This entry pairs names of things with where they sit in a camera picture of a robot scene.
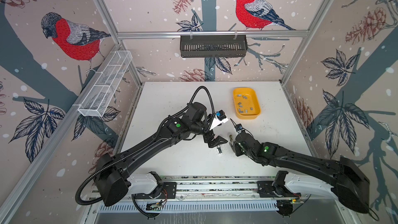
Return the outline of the beige olive mini stapler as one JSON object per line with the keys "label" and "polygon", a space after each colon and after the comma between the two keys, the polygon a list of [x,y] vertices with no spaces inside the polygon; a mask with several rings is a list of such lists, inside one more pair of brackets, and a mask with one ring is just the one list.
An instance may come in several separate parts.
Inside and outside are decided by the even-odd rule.
{"label": "beige olive mini stapler", "polygon": [[234,144],[234,137],[233,135],[229,135],[229,144],[232,146]]}

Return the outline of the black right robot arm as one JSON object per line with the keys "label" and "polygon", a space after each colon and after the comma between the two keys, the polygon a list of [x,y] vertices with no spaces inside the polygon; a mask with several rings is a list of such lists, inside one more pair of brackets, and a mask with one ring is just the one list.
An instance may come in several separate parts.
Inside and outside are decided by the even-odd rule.
{"label": "black right robot arm", "polygon": [[232,145],[236,156],[246,155],[262,166],[291,169],[332,186],[331,192],[343,206],[362,214],[370,212],[370,180],[345,157],[339,161],[304,155],[274,143],[260,143],[241,131]]}

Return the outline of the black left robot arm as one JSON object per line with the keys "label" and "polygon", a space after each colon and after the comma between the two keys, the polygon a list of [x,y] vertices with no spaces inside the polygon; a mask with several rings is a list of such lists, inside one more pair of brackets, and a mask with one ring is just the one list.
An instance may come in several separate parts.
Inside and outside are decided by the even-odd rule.
{"label": "black left robot arm", "polygon": [[227,121],[224,111],[215,111],[210,103],[211,113],[207,108],[193,99],[181,111],[166,117],[156,132],[132,148],[110,156],[102,155],[96,170],[78,187],[75,201],[78,205],[92,205],[103,202],[112,206],[128,194],[150,195],[160,188],[159,176],[150,172],[144,175],[144,183],[137,184],[132,174],[149,159],[170,148],[180,141],[188,141],[189,136],[200,135],[209,148],[215,148],[228,141],[215,136],[213,129]]}

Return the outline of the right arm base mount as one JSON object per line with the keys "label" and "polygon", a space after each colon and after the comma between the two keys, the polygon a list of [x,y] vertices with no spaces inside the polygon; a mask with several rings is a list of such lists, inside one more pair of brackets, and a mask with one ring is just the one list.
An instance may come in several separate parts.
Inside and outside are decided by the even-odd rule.
{"label": "right arm base mount", "polygon": [[257,181],[257,193],[260,198],[278,198],[277,213],[282,217],[290,217],[294,213],[294,203],[301,201],[301,194],[293,193],[286,186],[288,171],[278,171],[273,181]]}

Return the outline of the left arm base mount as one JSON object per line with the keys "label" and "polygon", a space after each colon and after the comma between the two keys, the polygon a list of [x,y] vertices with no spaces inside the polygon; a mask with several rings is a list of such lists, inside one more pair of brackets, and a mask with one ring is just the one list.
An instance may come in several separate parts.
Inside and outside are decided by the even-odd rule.
{"label": "left arm base mount", "polygon": [[[127,179],[131,183],[128,194],[131,194],[132,202],[135,208],[148,220],[156,219],[168,199],[175,199],[177,183],[164,182],[156,172],[147,174],[132,175]],[[147,203],[145,207],[140,207],[137,199],[155,200],[157,202]]]}

